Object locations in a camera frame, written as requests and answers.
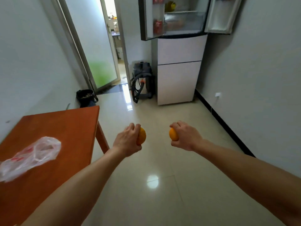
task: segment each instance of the forearm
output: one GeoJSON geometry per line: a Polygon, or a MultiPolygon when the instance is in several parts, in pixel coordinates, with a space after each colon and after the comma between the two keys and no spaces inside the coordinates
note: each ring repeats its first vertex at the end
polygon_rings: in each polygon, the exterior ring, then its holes
{"type": "Polygon", "coordinates": [[[120,151],[110,149],[54,191],[22,226],[81,225],[124,157],[120,151]]]}
{"type": "Polygon", "coordinates": [[[301,179],[257,158],[207,140],[195,152],[208,159],[244,192],[286,224],[300,217],[301,179]]]}

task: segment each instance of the hand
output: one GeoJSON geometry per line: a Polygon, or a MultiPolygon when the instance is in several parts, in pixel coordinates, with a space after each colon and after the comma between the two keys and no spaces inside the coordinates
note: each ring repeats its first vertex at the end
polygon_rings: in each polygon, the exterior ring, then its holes
{"type": "Polygon", "coordinates": [[[179,136],[178,141],[171,141],[174,147],[182,148],[186,151],[194,151],[201,143],[202,136],[198,130],[183,121],[174,122],[170,125],[179,136]]]}
{"type": "Polygon", "coordinates": [[[113,143],[113,148],[129,157],[142,149],[136,144],[141,125],[130,123],[123,132],[119,133],[113,143]]]}

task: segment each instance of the orange table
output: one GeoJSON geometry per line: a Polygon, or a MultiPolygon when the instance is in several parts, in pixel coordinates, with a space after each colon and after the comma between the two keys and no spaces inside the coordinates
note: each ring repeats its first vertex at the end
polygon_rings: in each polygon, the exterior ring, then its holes
{"type": "Polygon", "coordinates": [[[109,146],[98,122],[99,106],[24,116],[0,144],[0,161],[41,137],[54,137],[62,148],[55,160],[0,183],[0,225],[23,223],[59,186],[91,163],[95,137],[109,146]]]}

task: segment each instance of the baseboard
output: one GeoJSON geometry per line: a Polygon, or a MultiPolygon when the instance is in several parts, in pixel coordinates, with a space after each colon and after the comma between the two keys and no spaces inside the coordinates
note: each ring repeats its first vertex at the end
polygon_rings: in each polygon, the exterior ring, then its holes
{"type": "Polygon", "coordinates": [[[241,150],[248,156],[255,157],[255,155],[247,148],[247,146],[239,139],[239,137],[230,129],[230,127],[224,122],[224,120],[216,113],[216,111],[209,105],[209,103],[203,98],[203,96],[197,91],[194,94],[200,101],[206,106],[206,108],[211,111],[215,119],[220,123],[220,125],[226,130],[226,132],[231,136],[235,143],[241,148],[241,150]]]}

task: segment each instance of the black bucket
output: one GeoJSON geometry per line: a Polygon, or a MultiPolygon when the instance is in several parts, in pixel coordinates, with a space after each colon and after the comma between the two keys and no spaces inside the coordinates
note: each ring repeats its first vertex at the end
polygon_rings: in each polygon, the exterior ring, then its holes
{"type": "Polygon", "coordinates": [[[91,89],[77,91],[76,98],[80,102],[81,108],[95,106],[95,103],[98,102],[98,98],[95,95],[95,92],[91,89]]]}

